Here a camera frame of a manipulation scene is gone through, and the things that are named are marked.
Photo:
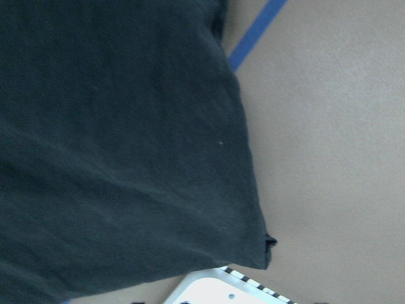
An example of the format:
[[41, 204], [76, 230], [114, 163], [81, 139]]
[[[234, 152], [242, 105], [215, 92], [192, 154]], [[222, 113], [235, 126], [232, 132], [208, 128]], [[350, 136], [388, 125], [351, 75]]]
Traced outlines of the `black graphic t-shirt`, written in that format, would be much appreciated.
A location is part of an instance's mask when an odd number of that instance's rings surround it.
[[267, 268], [226, 1], [1, 2], [1, 302]]

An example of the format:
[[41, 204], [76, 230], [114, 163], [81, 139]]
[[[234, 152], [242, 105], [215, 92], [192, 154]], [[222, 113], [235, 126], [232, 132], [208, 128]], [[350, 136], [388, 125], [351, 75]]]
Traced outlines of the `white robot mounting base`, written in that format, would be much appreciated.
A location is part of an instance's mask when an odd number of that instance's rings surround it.
[[195, 271], [164, 304], [288, 304], [295, 301], [228, 266]]

